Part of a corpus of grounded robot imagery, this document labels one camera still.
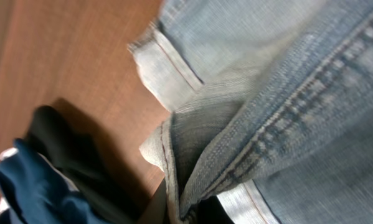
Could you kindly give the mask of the light blue denim shorts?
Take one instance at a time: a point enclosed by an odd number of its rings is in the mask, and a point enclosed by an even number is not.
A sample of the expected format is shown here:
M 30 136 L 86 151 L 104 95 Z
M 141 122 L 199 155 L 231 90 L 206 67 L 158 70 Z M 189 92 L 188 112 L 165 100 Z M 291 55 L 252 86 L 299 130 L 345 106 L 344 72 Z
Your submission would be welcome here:
M 164 1 L 130 46 L 171 223 L 373 223 L 373 0 Z

